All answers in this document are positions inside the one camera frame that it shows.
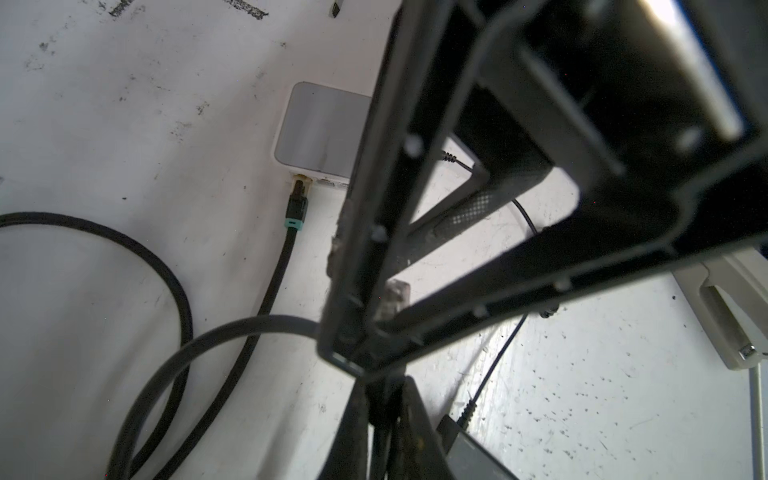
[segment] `scuffed white surface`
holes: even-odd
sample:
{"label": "scuffed white surface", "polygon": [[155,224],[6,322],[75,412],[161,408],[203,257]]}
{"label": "scuffed white surface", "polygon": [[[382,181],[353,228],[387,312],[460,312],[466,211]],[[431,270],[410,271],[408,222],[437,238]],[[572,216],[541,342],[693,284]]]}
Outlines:
{"label": "scuffed white surface", "polygon": [[[0,6],[0,213],[71,214],[139,240],[178,275],[202,333],[251,313],[270,278],[290,187],[270,147],[291,87],[370,94],[397,2],[345,2],[332,20],[326,2],[261,0],[261,21],[218,0],[135,0],[113,19],[104,10],[117,3]],[[464,176],[439,166],[425,202]],[[577,197],[555,171],[521,202],[548,225]],[[342,199],[312,192],[275,313],[319,319]],[[402,277],[424,296],[525,228],[501,209]],[[0,232],[0,306],[3,477],[101,477],[136,393],[177,347],[173,300],[119,247],[18,227]],[[458,415],[512,326],[409,367],[435,423]],[[193,364],[177,420],[137,478],[179,446],[240,345]],[[265,336],[251,362],[175,478],[316,476],[352,380],[304,339]],[[472,434],[520,478],[746,478],[746,393],[746,374],[725,370],[659,276],[531,319]]]}

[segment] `black connector plug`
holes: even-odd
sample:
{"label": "black connector plug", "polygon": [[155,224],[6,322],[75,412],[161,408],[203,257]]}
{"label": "black connector plug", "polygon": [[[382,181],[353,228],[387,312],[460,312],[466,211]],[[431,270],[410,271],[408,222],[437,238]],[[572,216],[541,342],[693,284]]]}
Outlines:
{"label": "black connector plug", "polygon": [[306,199],[306,188],[302,180],[296,180],[293,184],[293,192],[288,197],[288,208],[286,209],[286,228],[295,228],[301,230],[306,218],[306,208],[309,201]]}

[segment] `thin black cable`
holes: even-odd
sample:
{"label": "thin black cable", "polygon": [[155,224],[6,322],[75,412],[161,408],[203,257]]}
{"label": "thin black cable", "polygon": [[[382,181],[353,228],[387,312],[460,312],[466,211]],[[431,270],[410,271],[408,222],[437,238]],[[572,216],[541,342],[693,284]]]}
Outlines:
{"label": "thin black cable", "polygon": [[[280,258],[278,259],[275,271],[272,274],[270,285],[266,288],[266,293],[264,293],[264,300],[262,300],[261,306],[259,307],[259,315],[266,315],[272,310],[272,305],[275,303],[277,293],[280,290],[280,284],[283,282],[283,276],[288,267],[290,255],[293,252],[293,244],[296,242],[296,232],[298,232],[298,230],[292,227],[288,228],[288,231],[286,232],[283,251],[280,252]],[[181,447],[174,453],[174,456],[170,457],[170,460],[168,460],[157,475],[154,476],[154,480],[165,480],[170,478],[170,476],[173,475],[184,462],[184,459],[186,459],[192,452],[200,439],[203,438],[205,432],[214,422],[216,416],[230,398],[232,391],[234,391],[235,386],[237,386],[237,383],[240,381],[240,377],[243,376],[245,368],[248,365],[248,360],[250,360],[251,355],[253,355],[253,351],[256,348],[258,341],[258,335],[252,335],[246,339],[243,348],[240,351],[240,355],[237,356],[237,360],[235,360],[234,365],[232,365],[232,369],[230,370],[229,375],[227,375],[227,379],[224,380],[224,384],[219,389],[219,392],[216,394],[216,398],[214,398],[213,402],[208,407],[208,410],[205,411],[202,418],[200,418],[200,421],[197,422],[197,425],[194,426],[192,432],[190,432],[184,440],[184,443],[181,444]]]}
{"label": "thin black cable", "polygon": [[483,377],[482,382],[480,382],[480,386],[478,387],[477,391],[475,392],[475,396],[472,397],[472,400],[470,400],[467,403],[467,406],[464,408],[464,411],[462,412],[462,416],[458,418],[458,421],[456,422],[456,425],[461,427],[462,429],[466,430],[467,426],[469,425],[469,422],[472,420],[472,415],[475,414],[475,409],[477,408],[478,400],[480,399],[480,394],[482,393],[483,389],[485,388],[485,384],[488,383],[488,379],[491,378],[491,374],[496,369],[496,366],[498,363],[502,360],[502,357],[504,356],[504,352],[507,351],[507,348],[512,343],[512,340],[515,339],[515,337],[518,335],[518,332],[520,331],[520,328],[523,326],[523,323],[525,323],[525,319],[528,318],[528,314],[526,313],[523,315],[523,317],[520,319],[517,325],[515,325],[515,329],[512,330],[512,334],[509,336],[507,341],[504,343],[504,346],[501,350],[498,351],[496,354],[496,358],[493,360],[493,363],[491,364],[491,368],[488,369],[488,371],[485,373],[485,377]]}
{"label": "thin black cable", "polygon": [[538,230],[536,230],[536,226],[531,221],[531,218],[528,216],[528,212],[525,211],[525,208],[520,204],[520,202],[517,201],[516,198],[512,199],[512,203],[515,204],[515,206],[520,210],[520,213],[523,215],[523,218],[525,218],[525,222],[528,224],[528,228],[531,229],[531,232],[533,232],[534,235],[538,235]]}
{"label": "thin black cable", "polygon": [[[91,233],[97,237],[105,238],[117,245],[130,250],[135,253],[139,258],[147,263],[152,270],[157,272],[157,275],[165,282],[170,294],[176,302],[176,307],[179,310],[180,321],[180,333],[181,333],[181,345],[188,343],[193,338],[192,331],[192,309],[190,308],[187,294],[184,292],[184,288],[181,286],[178,278],[174,275],[168,265],[163,263],[163,260],[157,257],[154,253],[149,251],[145,246],[138,243],[136,240],[124,235],[116,230],[112,230],[109,227],[100,225],[89,220],[82,218],[70,217],[68,215],[50,214],[46,212],[18,212],[15,214],[0,215],[0,228],[11,227],[14,225],[50,225],[53,227],[71,228],[73,230],[80,230],[81,232]],[[165,404],[165,409],[160,415],[160,420],[157,421],[157,425],[147,438],[144,446],[141,447],[139,452],[131,462],[131,476],[133,476],[139,468],[147,461],[152,455],[152,452],[160,444],[160,441],[168,431],[171,422],[173,422],[181,398],[184,396],[184,387],[187,385],[187,375],[189,369],[184,369],[176,380],[174,386],[170,390],[168,396],[168,402]]]}
{"label": "thin black cable", "polygon": [[446,161],[446,162],[448,162],[450,164],[458,164],[464,170],[466,170],[468,172],[472,172],[472,167],[470,167],[469,165],[465,164],[464,162],[462,162],[461,160],[456,158],[455,155],[451,155],[447,151],[443,151],[442,152],[442,158],[440,160]]}
{"label": "thin black cable", "polygon": [[163,395],[163,391],[174,381],[174,378],[187,369],[198,356],[215,346],[241,336],[255,336],[263,333],[292,333],[313,339],[316,335],[317,326],[318,324],[311,320],[296,316],[254,316],[219,326],[181,347],[156,371],[128,411],[112,449],[106,478],[109,480],[127,480],[129,478],[128,466],[131,455],[149,412]]}

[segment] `black cable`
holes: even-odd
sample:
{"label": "black cable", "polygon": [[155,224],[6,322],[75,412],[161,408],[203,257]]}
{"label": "black cable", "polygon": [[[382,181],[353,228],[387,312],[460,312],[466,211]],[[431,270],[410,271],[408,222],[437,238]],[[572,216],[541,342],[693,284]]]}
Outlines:
{"label": "black cable", "polygon": [[163,395],[168,384],[173,382],[180,372],[187,369],[198,356],[215,346],[241,336],[255,336],[263,333],[292,333],[313,339],[316,335],[317,326],[318,324],[311,320],[296,316],[254,316],[219,326],[181,347],[147,382],[128,411],[112,449],[106,478],[109,480],[127,480],[129,478],[128,464],[141,433],[141,427],[147,420],[152,407]]}
{"label": "black cable", "polygon": [[447,151],[443,151],[442,152],[442,158],[440,160],[442,160],[444,162],[448,162],[450,164],[458,164],[461,168],[463,168],[464,170],[466,170],[468,172],[472,171],[472,167],[470,167],[469,165],[465,164],[464,162],[462,162],[461,160],[456,158],[455,155],[451,155]]}
{"label": "black cable", "polygon": [[[272,309],[272,305],[275,303],[277,292],[280,289],[280,283],[283,281],[283,275],[288,267],[290,254],[293,252],[293,244],[296,241],[296,232],[298,232],[298,230],[291,227],[286,233],[286,240],[285,243],[283,243],[283,251],[280,252],[280,258],[278,259],[275,271],[272,274],[270,285],[266,288],[264,300],[261,303],[261,307],[259,307],[259,315],[268,314]],[[224,403],[230,398],[232,391],[234,391],[235,386],[237,386],[237,383],[240,381],[240,377],[243,376],[245,368],[248,365],[251,355],[253,355],[253,351],[255,350],[258,341],[258,335],[252,335],[246,339],[243,348],[240,351],[240,355],[237,356],[237,360],[235,360],[234,365],[232,365],[232,369],[230,370],[229,375],[227,375],[227,379],[224,380],[224,384],[219,389],[219,392],[216,394],[216,398],[214,398],[208,407],[208,410],[205,411],[202,418],[200,418],[200,421],[197,422],[197,425],[194,426],[192,432],[190,432],[184,440],[184,443],[182,443],[176,453],[174,453],[174,456],[170,457],[170,460],[168,460],[157,475],[154,476],[154,480],[165,480],[166,478],[170,478],[170,476],[173,475],[184,462],[184,459],[186,459],[192,452],[200,439],[203,438],[205,432],[224,407]]]}
{"label": "black cable", "polygon": [[[304,183],[298,180],[293,185],[293,192],[288,200],[288,208],[286,212],[286,219],[289,221],[286,224],[301,225],[303,224],[304,217],[306,216],[307,199],[305,196]],[[280,252],[280,258],[277,260],[277,265],[272,273],[272,279],[269,286],[266,288],[264,298],[261,301],[259,312],[257,315],[266,315],[272,311],[272,305],[275,303],[277,293],[280,291],[280,284],[283,282],[286,269],[288,268],[288,262],[290,260],[291,253],[293,252],[293,245],[296,242],[296,233],[298,228],[288,227],[286,232],[286,239],[283,242],[283,250]],[[192,450],[197,446],[200,439],[203,438],[205,432],[214,423],[214,420],[219,415],[219,412],[227,403],[227,400],[235,390],[237,383],[245,373],[245,368],[248,366],[248,361],[253,355],[253,351],[256,348],[256,344],[259,342],[258,335],[249,336],[243,348],[240,350],[237,359],[235,360],[232,369],[227,375],[227,379],[224,380],[223,385],[216,394],[216,397],[212,403],[208,406],[203,416],[197,422],[192,429],[192,432],[185,438],[184,443],[181,444],[179,449],[174,453],[172,457],[163,465],[163,468],[154,476],[154,480],[167,480],[170,478],[176,470],[184,463],[187,456],[192,453]]]}
{"label": "black cable", "polygon": [[531,232],[533,232],[534,235],[538,235],[538,230],[536,230],[536,226],[531,221],[531,218],[528,216],[528,212],[525,211],[525,208],[520,204],[520,202],[517,201],[516,198],[512,199],[512,203],[515,204],[515,206],[520,210],[520,213],[523,215],[523,218],[525,218],[525,222],[528,224],[528,228],[531,229]]}
{"label": "black cable", "polygon": [[485,388],[485,384],[488,383],[488,379],[491,378],[491,374],[496,369],[496,366],[498,365],[498,363],[502,360],[502,357],[504,356],[504,352],[507,351],[507,348],[509,348],[510,344],[512,343],[512,340],[514,340],[515,337],[518,335],[518,332],[520,331],[520,327],[523,326],[523,323],[525,323],[525,319],[527,318],[528,318],[528,314],[526,313],[525,315],[523,315],[523,317],[520,319],[518,324],[515,326],[515,329],[512,330],[512,334],[504,343],[504,346],[502,347],[502,349],[498,351],[498,354],[496,354],[496,358],[491,364],[491,368],[488,369],[488,371],[485,373],[485,377],[483,377],[482,382],[480,382],[480,386],[475,392],[475,396],[472,397],[472,400],[470,400],[469,403],[467,403],[467,406],[464,408],[464,412],[462,412],[462,416],[458,418],[458,421],[456,422],[456,424],[462,429],[464,430],[467,429],[467,426],[469,425],[470,420],[472,420],[472,415],[475,414],[475,409],[477,408],[477,403],[478,403],[478,400],[480,399],[480,394]]}
{"label": "black cable", "polygon": [[[152,270],[157,272],[157,275],[165,282],[170,294],[176,302],[176,307],[179,310],[180,332],[181,332],[181,345],[188,343],[193,338],[192,331],[192,309],[190,308],[189,300],[187,300],[187,294],[184,292],[184,288],[181,286],[178,278],[174,275],[168,265],[163,263],[160,258],[154,253],[149,251],[145,246],[138,243],[136,240],[124,235],[116,230],[112,230],[109,227],[100,225],[89,220],[83,220],[81,218],[70,217],[68,215],[50,214],[46,212],[18,212],[15,214],[0,215],[0,228],[11,227],[14,225],[51,225],[54,227],[65,227],[73,230],[80,230],[81,232],[91,233],[97,237],[105,238],[117,245],[124,247],[131,252],[135,253],[139,258],[147,263]],[[152,455],[152,452],[160,444],[160,441],[168,431],[171,422],[173,422],[181,398],[184,396],[184,387],[187,385],[187,375],[189,369],[181,371],[180,375],[174,380],[174,386],[170,390],[168,396],[168,402],[165,404],[165,409],[160,415],[160,420],[157,421],[157,425],[147,438],[144,446],[141,447],[139,452],[131,462],[131,476],[133,476],[139,468],[147,461]]]}

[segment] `black plastic frame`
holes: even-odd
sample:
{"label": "black plastic frame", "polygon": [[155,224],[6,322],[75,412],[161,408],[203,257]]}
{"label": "black plastic frame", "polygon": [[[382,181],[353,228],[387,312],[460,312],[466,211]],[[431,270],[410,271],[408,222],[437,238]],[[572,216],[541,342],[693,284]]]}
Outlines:
{"label": "black plastic frame", "polygon": [[[768,32],[756,7],[685,2],[749,127],[725,152],[682,167],[659,159],[648,171],[607,144],[527,44],[525,27],[548,3],[403,3],[329,265],[324,359],[356,376],[381,375],[510,316],[768,237]],[[482,168],[411,224],[451,133]],[[581,192],[569,218],[374,322],[391,275],[553,166]]]}

